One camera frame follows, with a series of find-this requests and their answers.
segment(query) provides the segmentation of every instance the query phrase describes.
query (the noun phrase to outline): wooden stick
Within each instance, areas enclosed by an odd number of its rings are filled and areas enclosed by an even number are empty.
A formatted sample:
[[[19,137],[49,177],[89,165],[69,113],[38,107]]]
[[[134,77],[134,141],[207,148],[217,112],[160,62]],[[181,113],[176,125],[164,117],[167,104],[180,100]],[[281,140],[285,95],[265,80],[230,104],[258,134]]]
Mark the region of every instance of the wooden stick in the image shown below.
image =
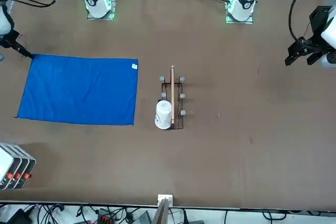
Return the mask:
[[[174,95],[174,65],[172,65],[170,67],[170,86],[172,88],[172,119],[171,119],[171,124],[172,126],[174,125],[175,123],[175,106],[174,106],[174,99],[175,99],[175,95]]]

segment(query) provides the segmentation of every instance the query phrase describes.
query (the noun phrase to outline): metal frame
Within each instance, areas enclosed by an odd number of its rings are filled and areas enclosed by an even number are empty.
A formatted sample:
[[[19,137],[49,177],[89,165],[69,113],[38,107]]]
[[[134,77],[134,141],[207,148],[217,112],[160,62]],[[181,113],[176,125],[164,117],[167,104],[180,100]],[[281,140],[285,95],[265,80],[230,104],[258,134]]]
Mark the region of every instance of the metal frame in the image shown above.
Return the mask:
[[[56,204],[60,203],[64,206],[83,206],[83,207],[128,207],[128,208],[157,208],[157,205],[128,205],[128,204],[100,204],[100,203],[86,203],[86,202],[57,202],[57,201],[18,201],[18,200],[0,200],[1,204],[8,205],[42,205],[42,204]],[[325,216],[325,217],[336,217],[335,211],[318,211],[318,210],[290,210],[290,209],[265,209],[265,208],[224,208],[224,207],[188,207],[188,206],[174,206],[174,209],[185,209],[185,210],[211,210],[211,211],[233,211],[233,212],[266,212],[271,214],[290,214],[290,215],[306,215],[306,216]]]
[[[152,224],[167,224],[169,201],[167,198],[161,200],[159,207],[152,220]]]
[[[178,113],[178,116],[177,116],[177,128],[174,127],[174,128],[171,128],[170,130],[181,130],[184,128],[184,123],[183,123],[183,117],[184,115],[181,115],[181,111],[183,111],[183,99],[180,98],[180,94],[183,94],[183,82],[180,81],[180,78],[183,78],[183,77],[178,77],[178,82],[174,82],[174,85],[177,86],[177,113]],[[167,86],[171,86],[171,80],[170,82],[166,82],[166,79],[164,78],[163,82],[161,83],[161,94],[162,93],[166,93],[167,94]],[[161,95],[161,100],[165,100],[167,101],[167,97],[163,97]]]

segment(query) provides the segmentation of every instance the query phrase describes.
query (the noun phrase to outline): metal rack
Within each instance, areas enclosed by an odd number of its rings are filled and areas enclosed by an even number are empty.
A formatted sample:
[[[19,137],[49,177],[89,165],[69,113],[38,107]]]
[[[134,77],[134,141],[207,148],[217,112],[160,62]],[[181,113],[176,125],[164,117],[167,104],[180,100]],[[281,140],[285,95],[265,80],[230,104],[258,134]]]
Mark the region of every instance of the metal rack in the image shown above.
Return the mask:
[[[185,98],[185,94],[183,93],[183,83],[185,78],[184,77],[178,77],[178,81],[176,82],[174,80],[174,86],[177,86],[177,127],[173,126],[171,128],[172,130],[181,130],[184,128],[184,122],[183,117],[185,116],[185,110],[183,110],[183,99]],[[164,76],[160,76],[161,83],[161,100],[167,101],[167,87],[171,87],[172,85],[172,79],[170,79],[170,82],[165,81]]]

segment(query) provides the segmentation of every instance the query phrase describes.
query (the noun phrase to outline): brown table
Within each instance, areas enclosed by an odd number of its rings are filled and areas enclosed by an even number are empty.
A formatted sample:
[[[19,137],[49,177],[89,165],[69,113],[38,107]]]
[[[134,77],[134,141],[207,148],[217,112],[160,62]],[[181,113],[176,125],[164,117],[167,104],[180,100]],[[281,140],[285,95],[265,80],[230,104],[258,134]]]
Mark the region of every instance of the brown table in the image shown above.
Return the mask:
[[[0,137],[37,159],[25,189],[2,199],[336,210],[336,71],[285,67],[292,0],[259,0],[253,25],[225,24],[213,0],[118,0],[112,22],[81,0],[14,4],[28,50],[138,58],[134,126],[16,119],[30,60],[0,49]],[[297,36],[323,0],[298,0]],[[185,76],[185,129],[154,125],[159,76]]]

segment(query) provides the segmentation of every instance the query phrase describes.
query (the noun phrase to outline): white paper cup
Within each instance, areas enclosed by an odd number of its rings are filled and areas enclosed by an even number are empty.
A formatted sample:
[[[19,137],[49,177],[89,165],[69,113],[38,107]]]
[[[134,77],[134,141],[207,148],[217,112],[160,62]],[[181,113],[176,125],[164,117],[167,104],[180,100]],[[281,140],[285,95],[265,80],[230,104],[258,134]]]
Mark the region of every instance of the white paper cup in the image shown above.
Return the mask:
[[[170,128],[172,105],[169,101],[162,100],[156,104],[155,125],[163,130]]]

